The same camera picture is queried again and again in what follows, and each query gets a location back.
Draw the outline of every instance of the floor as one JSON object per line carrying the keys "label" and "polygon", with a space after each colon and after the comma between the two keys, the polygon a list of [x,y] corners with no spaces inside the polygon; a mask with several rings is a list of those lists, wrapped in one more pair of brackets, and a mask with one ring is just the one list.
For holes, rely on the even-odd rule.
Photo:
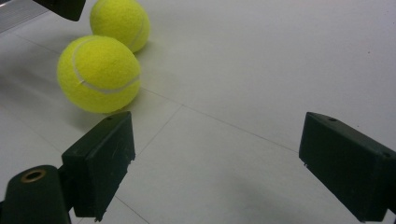
{"label": "floor", "polygon": [[0,0],[0,33],[47,11],[31,0]]}
{"label": "floor", "polygon": [[[298,158],[307,111],[396,149],[396,3],[140,0],[136,160],[102,223],[359,223]],[[56,66],[90,35],[47,12],[0,34],[0,199],[106,115],[64,97]],[[93,223],[71,212],[73,223]],[[392,223],[389,212],[384,223]]]}

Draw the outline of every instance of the yellow tennis ball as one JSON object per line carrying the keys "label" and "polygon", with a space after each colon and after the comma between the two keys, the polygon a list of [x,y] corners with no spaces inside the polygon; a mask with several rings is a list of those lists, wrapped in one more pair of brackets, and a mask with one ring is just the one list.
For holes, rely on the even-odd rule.
{"label": "yellow tennis ball", "polygon": [[132,52],[142,49],[149,39],[149,16],[135,0],[99,0],[91,10],[94,35],[118,39]]}
{"label": "yellow tennis ball", "polygon": [[122,109],[140,87],[136,57],[111,37],[89,35],[73,41],[62,53],[57,73],[66,97],[94,113]]}

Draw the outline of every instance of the tile grout line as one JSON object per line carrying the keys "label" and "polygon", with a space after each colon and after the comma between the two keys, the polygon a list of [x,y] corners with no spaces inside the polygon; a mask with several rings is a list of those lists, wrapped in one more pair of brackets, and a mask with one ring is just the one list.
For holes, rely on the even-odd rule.
{"label": "tile grout line", "polygon": [[192,107],[190,107],[190,106],[188,106],[188,105],[183,105],[183,106],[185,106],[186,108],[188,108],[188,109],[190,109],[190,110],[193,110],[193,111],[195,111],[195,112],[197,112],[197,113],[200,113],[200,114],[202,114],[202,115],[205,115],[205,116],[207,116],[207,117],[209,117],[209,118],[215,119],[215,120],[217,120],[217,121],[219,121],[219,122],[221,122],[221,123],[224,123],[224,124],[227,124],[227,125],[229,125],[229,126],[231,126],[231,127],[234,127],[234,128],[236,128],[236,129],[238,129],[238,130],[244,132],[244,133],[252,134],[252,135],[254,135],[254,136],[256,136],[256,137],[259,137],[260,139],[263,139],[263,140],[265,140],[265,141],[268,141],[268,142],[270,142],[270,143],[272,143],[272,144],[275,144],[275,145],[277,145],[277,146],[279,146],[279,147],[283,147],[283,148],[285,148],[286,150],[289,150],[289,151],[292,151],[292,152],[298,154],[298,151],[295,151],[295,150],[293,150],[293,149],[291,149],[291,148],[289,148],[289,147],[282,146],[282,145],[280,145],[280,144],[277,143],[277,142],[274,142],[274,141],[269,140],[269,139],[267,139],[267,138],[265,138],[265,137],[259,136],[259,135],[255,134],[255,133],[249,132],[248,130],[245,130],[245,129],[243,129],[243,128],[240,128],[240,127],[238,127],[238,126],[236,126],[236,125],[234,125],[234,124],[231,124],[231,123],[229,123],[229,122],[226,122],[226,121],[221,120],[221,119],[218,119],[218,118],[215,118],[215,117],[213,117],[213,116],[211,116],[211,115],[208,115],[208,114],[206,114],[206,113],[204,113],[204,112],[201,112],[201,111],[199,111],[199,110],[197,110],[197,109],[194,109],[194,108],[192,108]]}
{"label": "tile grout line", "polygon": [[183,107],[183,105],[179,105],[178,109],[175,111],[175,113],[171,116],[171,118],[169,118],[169,120],[167,120],[165,122],[165,124],[161,127],[161,129],[155,133],[155,135],[148,141],[148,143],[143,147],[142,151],[140,151],[137,155],[136,155],[136,159],[138,159],[139,155],[142,154],[143,151],[145,151],[145,149],[151,144],[152,141],[154,141],[154,139],[157,137],[157,135],[163,130],[163,128],[169,123],[169,121],[171,121],[173,119],[173,117],[177,114],[177,112]]}
{"label": "tile grout line", "polygon": [[11,32],[10,34],[11,34],[11,35],[15,35],[16,37],[18,37],[18,38],[20,38],[20,39],[26,40],[27,42],[29,42],[29,43],[31,43],[31,44],[34,44],[34,45],[36,45],[36,46],[39,46],[40,48],[43,48],[43,49],[46,49],[46,50],[48,50],[48,51],[54,52],[54,53],[56,53],[56,54],[58,54],[58,55],[61,54],[60,52],[58,52],[58,51],[56,51],[56,50],[54,50],[54,49],[49,49],[49,48],[47,48],[46,46],[42,46],[42,45],[40,45],[40,44],[37,44],[36,42],[34,42],[34,41],[30,40],[30,39],[27,39],[27,38],[25,38],[25,37],[23,37],[23,36],[21,36],[21,35],[17,35],[17,34],[12,33],[12,32]]}
{"label": "tile grout line", "polygon": [[12,116],[14,116],[20,123],[22,123],[23,125],[25,125],[27,128],[30,129],[30,131],[32,131],[34,134],[36,134],[37,136],[39,136],[44,142],[46,142],[47,144],[49,144],[51,147],[53,147],[55,149],[55,151],[61,153],[62,155],[62,151],[57,148],[55,145],[53,145],[49,140],[47,140],[47,138],[45,138],[41,133],[37,132],[31,125],[29,125],[28,123],[26,123],[23,119],[21,119],[20,116],[13,114],[9,111],[9,109],[3,105],[3,108]]}
{"label": "tile grout line", "polygon": [[84,220],[84,218],[82,218],[82,219],[81,219],[81,220],[78,222],[78,224],[79,224],[79,223],[81,223],[81,222],[82,222],[82,220]]}
{"label": "tile grout line", "polygon": [[142,218],[145,222],[147,222],[149,224],[149,222],[143,218],[142,216],[140,216],[140,214],[138,214],[132,207],[130,207],[128,204],[126,204],[123,200],[121,200],[119,197],[114,196],[115,198],[117,198],[118,200],[120,200],[121,203],[123,203],[127,208],[131,209],[135,214],[137,214],[140,218]]}
{"label": "tile grout line", "polygon": [[222,123],[224,123],[224,124],[227,124],[227,125],[229,125],[229,126],[232,126],[232,127],[236,128],[236,129],[242,131],[242,132],[250,133],[250,134],[252,134],[252,135],[254,135],[254,136],[256,136],[256,137],[259,137],[260,139],[263,139],[263,140],[265,140],[265,141],[268,141],[268,142],[270,142],[270,143],[272,143],[272,144],[275,144],[275,145],[277,145],[277,146],[279,146],[279,147],[283,147],[283,148],[285,148],[285,149],[287,149],[287,150],[289,150],[289,151],[292,151],[292,152],[298,154],[298,151],[295,151],[295,150],[293,150],[293,149],[291,149],[291,148],[289,148],[289,147],[282,146],[282,145],[280,145],[279,143],[274,142],[274,141],[272,141],[272,140],[269,140],[269,139],[267,139],[267,138],[265,138],[265,137],[259,136],[259,135],[256,134],[256,133],[249,132],[248,130],[245,130],[245,129],[243,129],[243,128],[240,128],[240,127],[238,127],[238,126],[236,126],[236,125],[234,125],[234,124],[231,124],[231,123],[229,123],[229,122],[226,122],[226,121],[221,120],[221,119],[218,119],[218,118],[215,118],[215,117],[213,117],[213,116],[211,116],[211,115],[209,115],[209,114],[206,114],[206,113],[204,113],[204,112],[199,111],[198,109],[195,109],[195,108],[193,108],[193,107],[191,107],[191,106],[185,105],[184,103],[183,103],[183,104],[178,103],[178,102],[176,102],[176,101],[174,101],[174,100],[172,100],[172,99],[170,99],[170,98],[168,98],[168,97],[165,97],[165,96],[163,96],[163,95],[161,95],[161,94],[159,94],[159,93],[157,93],[157,92],[155,92],[155,91],[150,91],[150,90],[148,90],[148,89],[146,89],[146,88],[142,88],[142,89],[144,89],[145,91],[151,92],[151,93],[153,93],[153,94],[156,94],[156,95],[158,95],[158,96],[160,96],[160,97],[162,97],[162,98],[164,98],[164,99],[166,99],[166,100],[169,100],[169,101],[171,101],[171,102],[173,102],[173,103],[176,103],[176,104],[178,104],[178,105],[185,106],[186,108],[191,109],[191,110],[193,110],[193,111],[195,111],[195,112],[197,112],[197,113],[200,113],[200,114],[202,114],[202,115],[205,115],[205,116],[207,116],[207,117],[210,117],[210,118],[212,118],[212,119],[215,119],[215,120],[217,120],[217,121],[219,121],[219,122],[222,122]]}

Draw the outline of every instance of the black object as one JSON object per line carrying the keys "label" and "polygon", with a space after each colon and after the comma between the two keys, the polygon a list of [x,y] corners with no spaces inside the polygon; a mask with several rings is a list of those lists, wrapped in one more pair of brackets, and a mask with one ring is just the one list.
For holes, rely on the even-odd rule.
{"label": "black object", "polygon": [[131,113],[107,117],[66,150],[59,170],[42,165],[14,176],[0,224],[66,224],[72,207],[102,220],[134,156]]}
{"label": "black object", "polygon": [[300,159],[360,221],[396,213],[396,152],[345,123],[308,112]]}
{"label": "black object", "polygon": [[78,21],[85,0],[34,0],[38,4],[70,21]]}

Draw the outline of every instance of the white floor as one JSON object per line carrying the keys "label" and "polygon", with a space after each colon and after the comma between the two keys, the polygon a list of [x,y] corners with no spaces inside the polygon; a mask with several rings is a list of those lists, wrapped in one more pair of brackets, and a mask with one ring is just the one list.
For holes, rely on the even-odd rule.
{"label": "white floor", "polygon": [[[91,33],[93,3],[79,22],[48,12],[0,34],[0,201],[12,176],[59,167],[106,116],[56,81],[60,53]],[[126,108],[137,158],[102,223],[359,223],[304,168],[299,143],[313,111],[396,149],[396,3],[140,3],[151,35]]]}

